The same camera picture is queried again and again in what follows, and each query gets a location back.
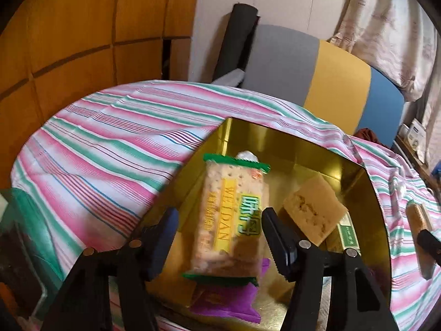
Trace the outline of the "striped pink green cloth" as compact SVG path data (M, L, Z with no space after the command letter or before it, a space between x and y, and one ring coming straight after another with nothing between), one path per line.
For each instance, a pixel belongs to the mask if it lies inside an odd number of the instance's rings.
M51 117L22 147L11 171L51 235L55 270L66 276L81 251L124 244L161 189L227 117L287 132L362 164L383 212L392 257L391 310L417 330L440 297L440 274L423 279L405 209L440 209L413 168L383 146L345 134L292 102L250 90L142 81L95 92Z

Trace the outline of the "gold metal tin box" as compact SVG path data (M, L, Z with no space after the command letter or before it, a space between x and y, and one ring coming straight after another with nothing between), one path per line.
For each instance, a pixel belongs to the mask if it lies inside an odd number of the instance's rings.
M189 234L196 227L196 211L205 176L203 156L215 153L234 156L241 151L254 153L270 165L266 177L269 205L287 230L299 228L283 208L293 191L315 176L323 176L338 200L348 209L361 253L332 255L325 273L331 276L329 330L396 330L389 310L391 261L386 225L375 189L366 169L315 143L245 120L228 118L214 130L188 158L163 188L140 227L159 222L165 210L179 212L179 229Z

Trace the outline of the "purple snack packet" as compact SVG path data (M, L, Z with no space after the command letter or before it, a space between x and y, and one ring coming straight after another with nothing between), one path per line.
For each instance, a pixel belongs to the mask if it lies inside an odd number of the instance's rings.
M197 281L190 311L209 317L229 317L260 324L253 308L259 290L254 279L209 278Z

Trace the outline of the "wooden wardrobe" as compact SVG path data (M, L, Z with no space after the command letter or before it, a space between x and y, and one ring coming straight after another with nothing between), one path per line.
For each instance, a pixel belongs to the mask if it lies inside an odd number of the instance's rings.
M24 0L1 33L1 186L28 138L98 90L188 77L197 0Z

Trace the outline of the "black rolled mat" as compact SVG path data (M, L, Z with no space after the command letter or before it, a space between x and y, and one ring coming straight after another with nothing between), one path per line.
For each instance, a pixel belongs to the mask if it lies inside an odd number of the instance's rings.
M233 5L213 73L213 80L233 70L244 69L244 49L259 20L258 10L249 4Z

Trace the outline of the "cluttered wooden desk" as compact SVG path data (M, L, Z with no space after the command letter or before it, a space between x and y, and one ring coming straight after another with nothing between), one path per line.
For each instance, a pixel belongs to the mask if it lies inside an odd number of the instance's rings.
M417 171L429 192L440 202L440 161L429 168L429 157L425 154L426 131L423 125L416 118L409 125L401 124L392 148Z

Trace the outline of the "green yellow cracker packet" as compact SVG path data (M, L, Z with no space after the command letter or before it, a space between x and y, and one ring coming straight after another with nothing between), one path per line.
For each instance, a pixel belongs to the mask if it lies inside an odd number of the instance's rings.
M258 286L268 201L269 164L206 153L197 227L186 279L222 286Z

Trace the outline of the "white crumpled plastic wrapper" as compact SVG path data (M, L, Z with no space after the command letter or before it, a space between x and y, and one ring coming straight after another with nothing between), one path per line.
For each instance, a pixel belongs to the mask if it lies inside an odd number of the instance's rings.
M235 156L235 158L239 159L239 160L251 161L251 162L255 162L255 163L259 162L259 159L252 152L250 152L248 150L239 152Z

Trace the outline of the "floral curtain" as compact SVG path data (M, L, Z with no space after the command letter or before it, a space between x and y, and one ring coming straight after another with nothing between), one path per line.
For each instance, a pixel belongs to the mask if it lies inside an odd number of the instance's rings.
M424 162L440 161L440 33L417 0L349 0L330 39L384 74L420 109Z

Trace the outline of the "grey yellow blue chair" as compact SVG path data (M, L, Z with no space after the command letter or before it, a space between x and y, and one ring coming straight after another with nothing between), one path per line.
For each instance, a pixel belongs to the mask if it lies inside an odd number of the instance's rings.
M404 98L374 67L311 35L259 25L242 87L293 102L349 135L372 131L391 147Z

